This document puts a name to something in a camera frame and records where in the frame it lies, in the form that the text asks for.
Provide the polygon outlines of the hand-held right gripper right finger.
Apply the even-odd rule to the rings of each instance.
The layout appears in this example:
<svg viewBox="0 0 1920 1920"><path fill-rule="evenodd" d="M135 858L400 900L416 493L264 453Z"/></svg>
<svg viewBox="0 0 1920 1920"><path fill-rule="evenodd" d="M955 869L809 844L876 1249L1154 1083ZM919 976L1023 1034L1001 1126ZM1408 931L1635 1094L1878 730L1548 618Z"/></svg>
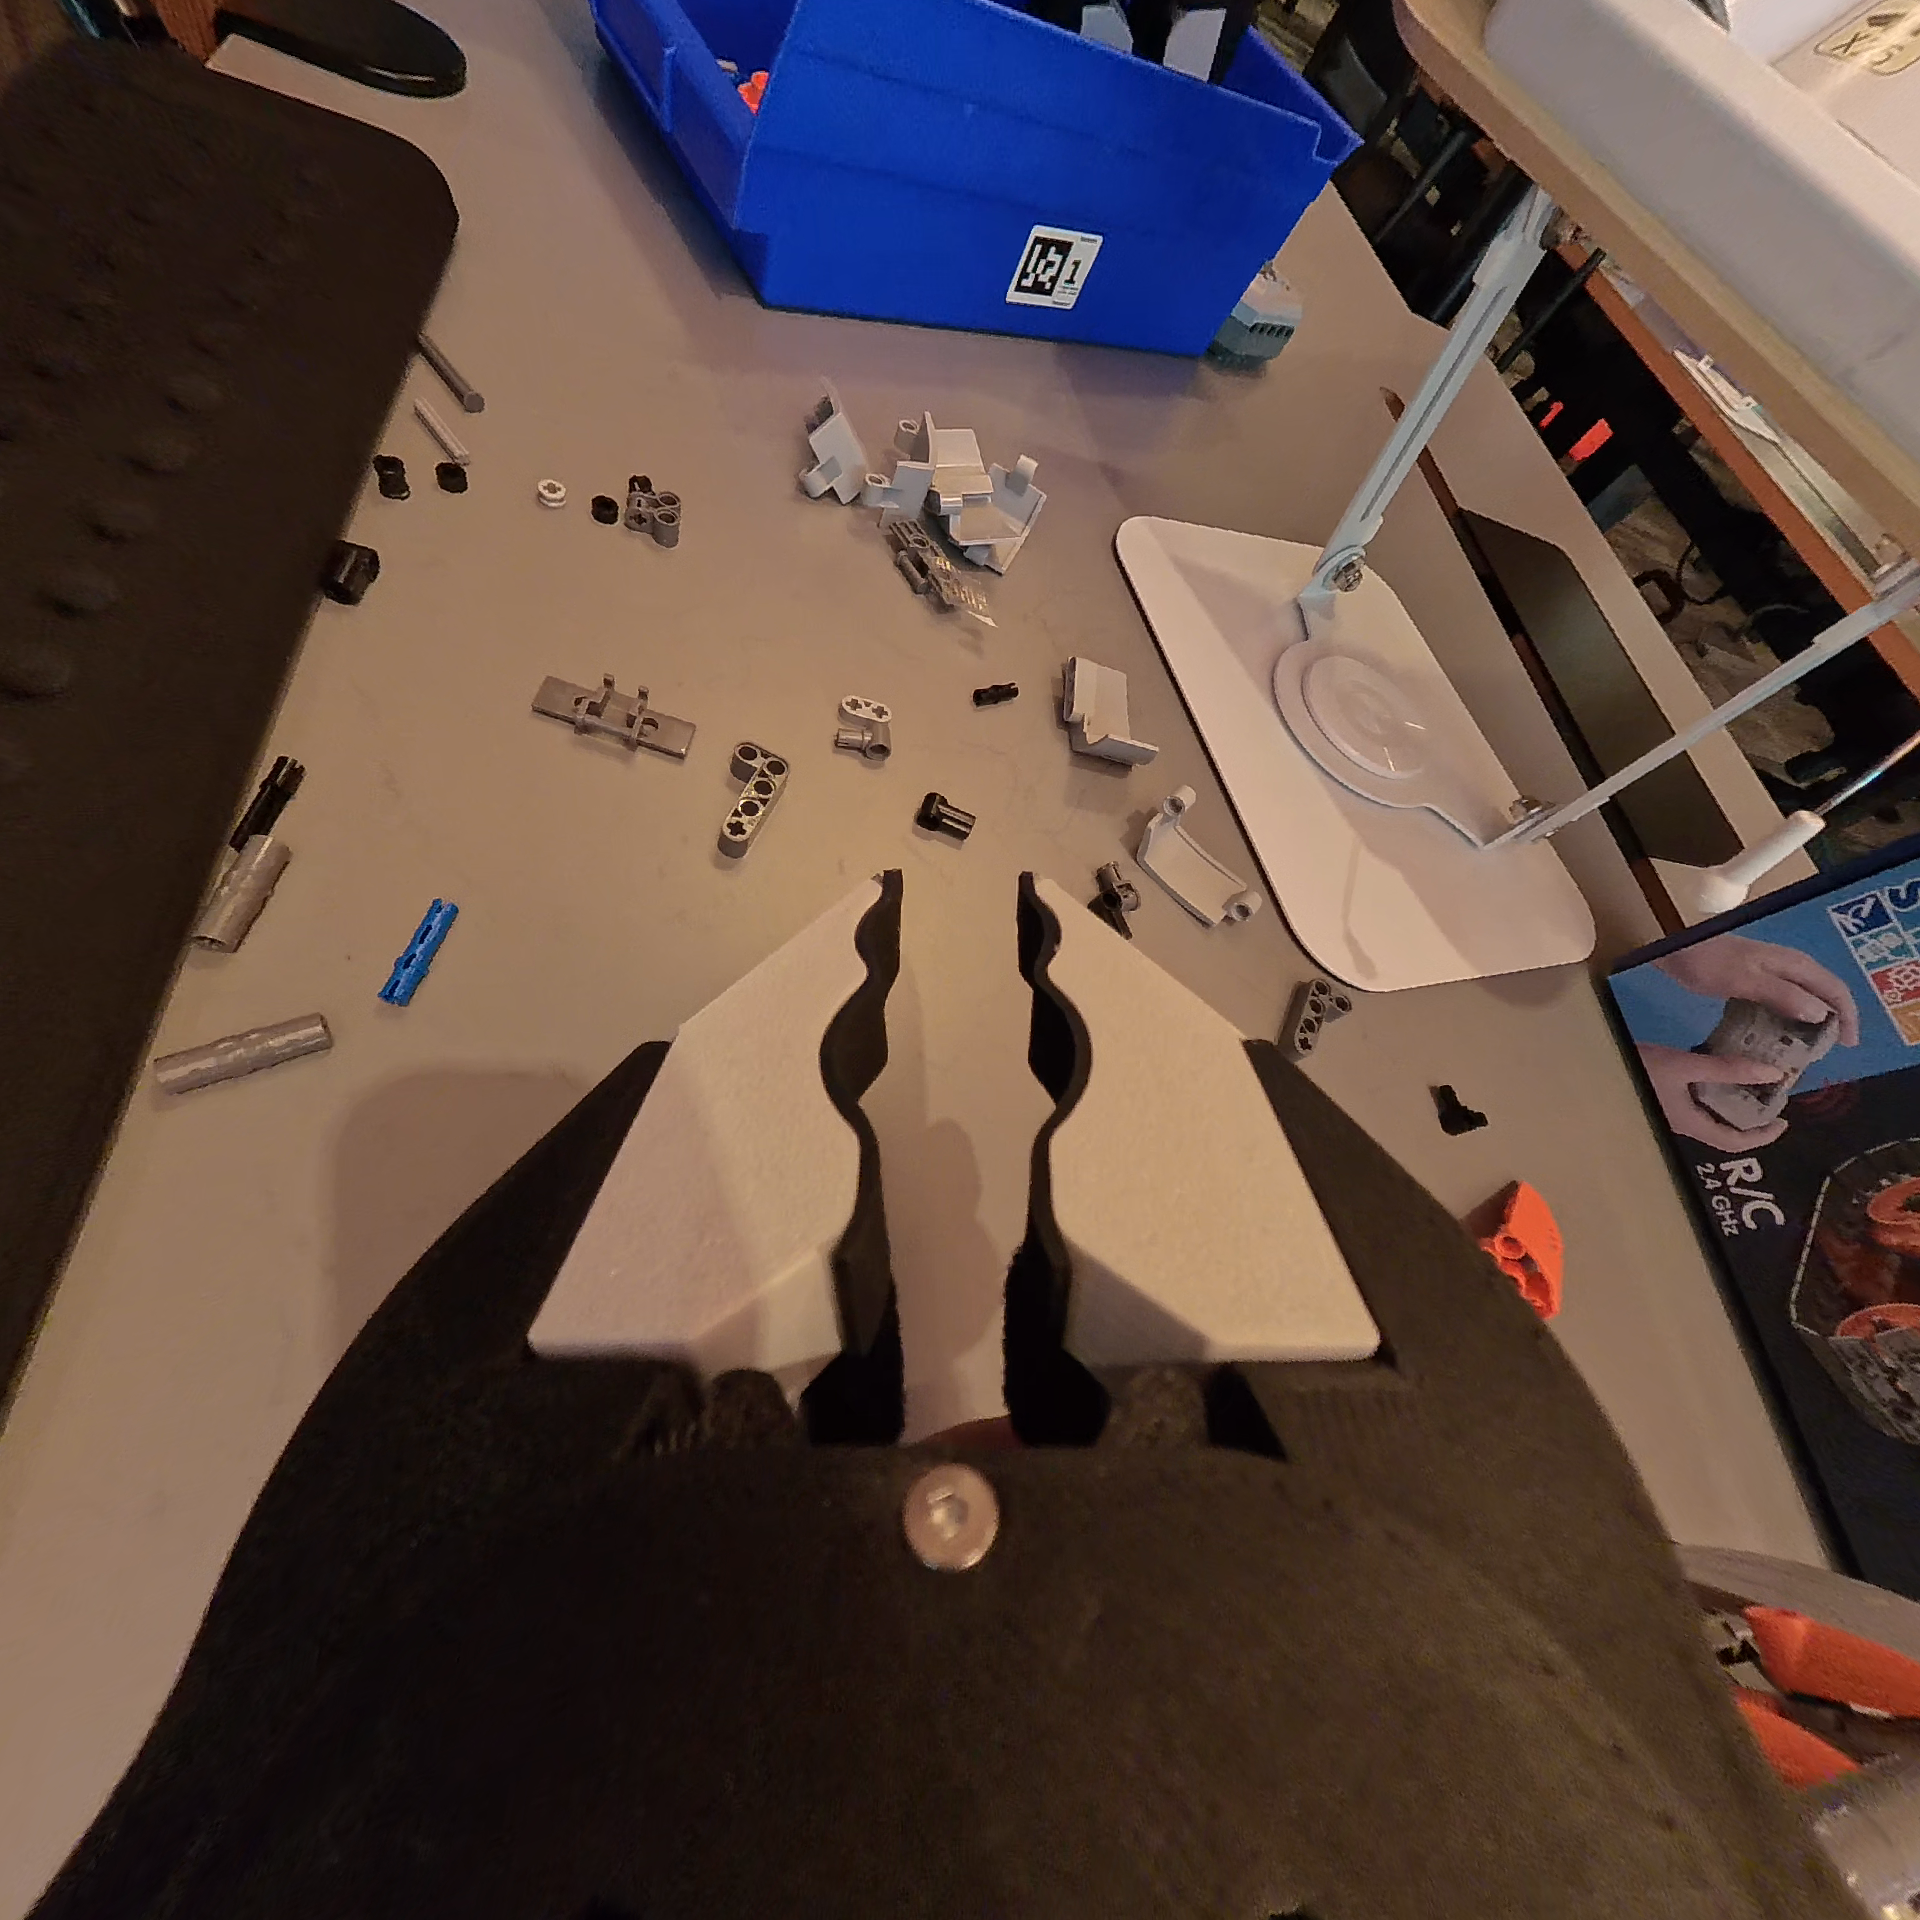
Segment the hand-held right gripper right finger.
<svg viewBox="0 0 1920 1920"><path fill-rule="evenodd" d="M1379 1326L1241 1031L1059 881L1016 881L1046 1094L1004 1275L1019 1443L1279 1446L1245 1375L1379 1355Z"/></svg>

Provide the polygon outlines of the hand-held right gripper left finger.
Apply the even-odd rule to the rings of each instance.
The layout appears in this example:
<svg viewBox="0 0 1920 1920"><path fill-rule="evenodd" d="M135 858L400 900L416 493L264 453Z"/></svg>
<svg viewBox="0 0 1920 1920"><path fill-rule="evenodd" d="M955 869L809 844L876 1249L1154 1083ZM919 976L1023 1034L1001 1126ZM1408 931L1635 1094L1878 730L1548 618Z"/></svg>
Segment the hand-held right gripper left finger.
<svg viewBox="0 0 1920 1920"><path fill-rule="evenodd" d="M531 1319L539 1358L754 1369L820 1445L899 1440L899 1304L861 1110L889 1055L899 906L899 869L861 880L685 1020Z"/></svg>

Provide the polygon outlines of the blue object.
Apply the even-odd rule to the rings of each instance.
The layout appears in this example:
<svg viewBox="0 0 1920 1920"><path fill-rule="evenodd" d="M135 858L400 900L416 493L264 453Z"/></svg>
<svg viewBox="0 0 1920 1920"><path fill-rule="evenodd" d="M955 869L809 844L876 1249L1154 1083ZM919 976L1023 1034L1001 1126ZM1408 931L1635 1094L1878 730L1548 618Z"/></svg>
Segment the blue object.
<svg viewBox="0 0 1920 1920"><path fill-rule="evenodd" d="M1224 83L976 3L594 3L763 303L1201 354L1356 135L1263 34ZM716 60L769 69L751 114Z"/></svg>

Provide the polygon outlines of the grey orange toy block vehicle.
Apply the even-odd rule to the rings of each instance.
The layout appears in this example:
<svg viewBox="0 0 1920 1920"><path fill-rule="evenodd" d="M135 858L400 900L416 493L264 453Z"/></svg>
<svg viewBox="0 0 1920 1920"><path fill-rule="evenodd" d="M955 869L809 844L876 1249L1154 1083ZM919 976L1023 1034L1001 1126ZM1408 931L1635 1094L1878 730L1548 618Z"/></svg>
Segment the grey orange toy block vehicle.
<svg viewBox="0 0 1920 1920"><path fill-rule="evenodd" d="M1829 1566L1683 1544L1735 1705L1859 1915L1918 1915L1918 1604Z"/></svg>

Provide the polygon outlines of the single grey track link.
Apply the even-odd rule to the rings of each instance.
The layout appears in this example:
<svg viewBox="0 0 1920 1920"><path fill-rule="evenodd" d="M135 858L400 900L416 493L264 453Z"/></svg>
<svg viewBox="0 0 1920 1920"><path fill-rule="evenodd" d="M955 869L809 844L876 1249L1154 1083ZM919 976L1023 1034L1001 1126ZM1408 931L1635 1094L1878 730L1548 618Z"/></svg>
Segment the single grey track link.
<svg viewBox="0 0 1920 1920"><path fill-rule="evenodd" d="M649 704L644 686L619 690L609 674L596 684L545 678L531 698L531 715L565 725L589 739L605 739L630 753L649 750L685 759L698 726Z"/></svg>

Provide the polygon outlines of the grey white block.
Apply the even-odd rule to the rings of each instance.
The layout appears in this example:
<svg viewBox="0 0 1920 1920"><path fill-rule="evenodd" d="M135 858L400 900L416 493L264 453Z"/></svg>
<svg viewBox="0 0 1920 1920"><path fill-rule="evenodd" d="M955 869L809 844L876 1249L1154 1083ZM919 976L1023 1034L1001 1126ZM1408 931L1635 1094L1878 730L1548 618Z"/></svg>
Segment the grey white block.
<svg viewBox="0 0 1920 1920"><path fill-rule="evenodd" d="M1303 316L1303 298L1268 260L1220 321L1208 358L1231 369L1263 368L1290 345Z"/></svg>

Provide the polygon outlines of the orange wedge block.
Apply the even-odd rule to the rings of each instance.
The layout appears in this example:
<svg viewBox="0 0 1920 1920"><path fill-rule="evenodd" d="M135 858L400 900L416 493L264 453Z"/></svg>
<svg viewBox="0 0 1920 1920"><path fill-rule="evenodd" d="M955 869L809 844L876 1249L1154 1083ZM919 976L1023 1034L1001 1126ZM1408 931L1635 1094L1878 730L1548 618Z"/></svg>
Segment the orange wedge block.
<svg viewBox="0 0 1920 1920"><path fill-rule="evenodd" d="M1488 1198L1470 1214L1470 1231L1540 1319L1560 1315L1564 1239L1548 1200L1530 1183L1515 1180Z"/></svg>

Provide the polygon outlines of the light grey curved panel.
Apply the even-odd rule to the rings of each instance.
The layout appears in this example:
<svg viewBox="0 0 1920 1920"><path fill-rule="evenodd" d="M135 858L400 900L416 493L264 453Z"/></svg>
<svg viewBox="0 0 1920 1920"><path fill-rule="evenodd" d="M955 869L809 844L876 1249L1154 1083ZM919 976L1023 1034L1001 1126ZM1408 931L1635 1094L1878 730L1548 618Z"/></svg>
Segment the light grey curved panel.
<svg viewBox="0 0 1920 1920"><path fill-rule="evenodd" d="M1148 816L1134 859L1200 925L1245 925L1259 894L1189 836L1193 801L1193 788L1175 788Z"/></svg>

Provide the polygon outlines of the white lamp base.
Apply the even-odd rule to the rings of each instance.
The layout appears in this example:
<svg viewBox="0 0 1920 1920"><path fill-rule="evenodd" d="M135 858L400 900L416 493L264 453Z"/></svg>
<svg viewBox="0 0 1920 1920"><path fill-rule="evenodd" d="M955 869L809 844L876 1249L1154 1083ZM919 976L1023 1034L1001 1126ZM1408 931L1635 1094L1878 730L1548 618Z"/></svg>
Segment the white lamp base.
<svg viewBox="0 0 1920 1920"><path fill-rule="evenodd" d="M1366 546L1558 216L1531 186L1335 530L1298 540L1134 514L1114 554L1298 944L1359 989L1581 961L1594 919L1553 834L1914 609L1914 559L1740 698L1558 805L1526 805Z"/></svg>

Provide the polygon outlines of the blue pin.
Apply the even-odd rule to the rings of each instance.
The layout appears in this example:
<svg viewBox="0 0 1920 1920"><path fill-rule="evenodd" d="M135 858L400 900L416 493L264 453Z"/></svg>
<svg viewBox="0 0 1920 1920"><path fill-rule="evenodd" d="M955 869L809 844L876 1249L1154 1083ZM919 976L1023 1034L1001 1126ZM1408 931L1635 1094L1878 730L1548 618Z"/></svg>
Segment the blue pin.
<svg viewBox="0 0 1920 1920"><path fill-rule="evenodd" d="M449 926L454 925L459 906L453 900L431 900L421 913L419 925L409 935L408 944L395 956L391 971L378 989L381 1005L405 1008L416 994L424 974L431 966L434 954L444 944Z"/></svg>

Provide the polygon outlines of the grey bent liftarm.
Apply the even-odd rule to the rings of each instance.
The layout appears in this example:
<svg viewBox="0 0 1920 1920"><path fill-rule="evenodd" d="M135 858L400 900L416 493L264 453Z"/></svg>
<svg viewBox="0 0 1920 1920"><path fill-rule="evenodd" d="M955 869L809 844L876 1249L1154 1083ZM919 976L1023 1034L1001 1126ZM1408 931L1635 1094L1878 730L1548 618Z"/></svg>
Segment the grey bent liftarm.
<svg viewBox="0 0 1920 1920"><path fill-rule="evenodd" d="M716 831L716 846L739 859L778 806L790 779L790 759L754 739L739 739L733 746L730 778L738 783L738 791Z"/></svg>

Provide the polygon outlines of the light grey angled panel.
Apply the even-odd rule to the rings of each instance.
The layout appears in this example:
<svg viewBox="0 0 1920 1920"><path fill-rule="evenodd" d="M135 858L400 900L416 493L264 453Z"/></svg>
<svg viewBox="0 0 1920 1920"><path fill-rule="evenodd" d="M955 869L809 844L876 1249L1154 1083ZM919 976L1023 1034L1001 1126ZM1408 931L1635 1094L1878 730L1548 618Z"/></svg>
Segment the light grey angled panel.
<svg viewBox="0 0 1920 1920"><path fill-rule="evenodd" d="M833 384L823 384L805 414L805 446L808 464L796 475L796 488L809 500L834 496L843 505L858 505L868 481L868 453Z"/></svg>
<svg viewBox="0 0 1920 1920"><path fill-rule="evenodd" d="M980 459L980 445L966 426L936 426L929 414L899 419L894 431L898 464L893 475L868 475L859 505L894 514L951 516L993 505L995 481Z"/></svg>
<svg viewBox="0 0 1920 1920"><path fill-rule="evenodd" d="M945 514L946 541L969 563L1004 575L1045 508L1038 459L1024 454L1011 466L989 464L989 493Z"/></svg>

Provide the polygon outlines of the grey tube connector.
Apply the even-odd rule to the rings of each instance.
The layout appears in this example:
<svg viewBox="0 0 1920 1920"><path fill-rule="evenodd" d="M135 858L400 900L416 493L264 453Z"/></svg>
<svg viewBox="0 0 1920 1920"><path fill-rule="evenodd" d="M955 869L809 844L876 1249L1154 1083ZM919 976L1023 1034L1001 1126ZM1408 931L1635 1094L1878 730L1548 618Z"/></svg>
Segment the grey tube connector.
<svg viewBox="0 0 1920 1920"><path fill-rule="evenodd" d="M335 1034L321 1015L299 1015L180 1048L155 1060L155 1088L184 1094L330 1053Z"/></svg>
<svg viewBox="0 0 1920 1920"><path fill-rule="evenodd" d="M251 831L223 868L189 943L223 954L243 946L290 863L291 849L278 834Z"/></svg>

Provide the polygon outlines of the light grey curved block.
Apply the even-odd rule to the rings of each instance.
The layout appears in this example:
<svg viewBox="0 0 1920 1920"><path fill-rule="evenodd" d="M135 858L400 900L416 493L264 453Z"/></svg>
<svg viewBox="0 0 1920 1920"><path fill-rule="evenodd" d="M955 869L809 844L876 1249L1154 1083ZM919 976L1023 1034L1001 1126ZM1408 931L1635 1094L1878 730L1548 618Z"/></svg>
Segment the light grey curved block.
<svg viewBox="0 0 1920 1920"><path fill-rule="evenodd" d="M1126 678L1110 664L1066 656L1059 715L1073 754L1126 766L1158 759L1158 744L1133 735Z"/></svg>

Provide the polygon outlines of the dark grey gear connector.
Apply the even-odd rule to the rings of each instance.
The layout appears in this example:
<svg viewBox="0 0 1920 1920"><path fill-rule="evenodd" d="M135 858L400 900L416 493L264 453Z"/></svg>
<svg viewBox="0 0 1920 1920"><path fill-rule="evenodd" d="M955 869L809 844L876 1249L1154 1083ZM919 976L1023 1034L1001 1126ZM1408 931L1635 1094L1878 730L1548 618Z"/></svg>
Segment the dark grey gear connector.
<svg viewBox="0 0 1920 1920"><path fill-rule="evenodd" d="M913 516L889 516L879 521L883 536L889 546L899 578L906 579L915 594L921 594L946 608L946 584L965 579L946 551L933 540L921 521Z"/></svg>

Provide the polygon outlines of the blue printed toy box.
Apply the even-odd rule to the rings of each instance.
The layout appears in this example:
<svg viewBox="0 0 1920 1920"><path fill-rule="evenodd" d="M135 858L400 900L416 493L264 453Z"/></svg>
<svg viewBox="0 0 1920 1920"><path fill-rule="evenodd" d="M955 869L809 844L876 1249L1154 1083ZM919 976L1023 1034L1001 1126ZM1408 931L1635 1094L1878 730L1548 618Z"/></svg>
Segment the blue printed toy box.
<svg viewBox="0 0 1920 1920"><path fill-rule="evenodd" d="M1914 836L1605 991L1846 1569L1918 1594Z"/></svg>

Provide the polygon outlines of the black long pin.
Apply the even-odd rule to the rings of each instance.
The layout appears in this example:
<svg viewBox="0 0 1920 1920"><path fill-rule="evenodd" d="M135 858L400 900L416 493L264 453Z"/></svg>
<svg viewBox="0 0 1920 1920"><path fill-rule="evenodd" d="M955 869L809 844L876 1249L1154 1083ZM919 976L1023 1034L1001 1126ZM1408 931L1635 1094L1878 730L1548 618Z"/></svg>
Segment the black long pin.
<svg viewBox="0 0 1920 1920"><path fill-rule="evenodd" d="M305 778L305 764L291 754L278 754L260 779L260 784L251 791L251 799L238 816L226 846L239 855L244 846L263 834L273 834L280 814L286 810L291 798L299 791Z"/></svg>

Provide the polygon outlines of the black rounded object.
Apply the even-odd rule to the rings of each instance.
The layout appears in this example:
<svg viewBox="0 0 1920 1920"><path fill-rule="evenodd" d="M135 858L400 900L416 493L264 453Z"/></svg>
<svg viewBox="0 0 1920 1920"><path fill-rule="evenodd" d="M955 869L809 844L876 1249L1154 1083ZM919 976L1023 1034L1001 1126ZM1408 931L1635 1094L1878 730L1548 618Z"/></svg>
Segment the black rounded object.
<svg viewBox="0 0 1920 1920"><path fill-rule="evenodd" d="M453 96L466 84L459 44L401 3L220 3L213 28L390 94Z"/></svg>

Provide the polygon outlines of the black perforated panel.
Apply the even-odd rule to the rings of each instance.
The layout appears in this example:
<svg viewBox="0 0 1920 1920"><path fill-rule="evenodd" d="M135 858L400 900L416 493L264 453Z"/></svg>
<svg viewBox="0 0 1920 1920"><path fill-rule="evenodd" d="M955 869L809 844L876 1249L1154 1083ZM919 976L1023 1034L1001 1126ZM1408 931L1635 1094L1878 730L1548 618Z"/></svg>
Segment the black perforated panel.
<svg viewBox="0 0 1920 1920"><path fill-rule="evenodd" d="M415 145L126 44L3 131L11 1389L459 215Z"/></svg>

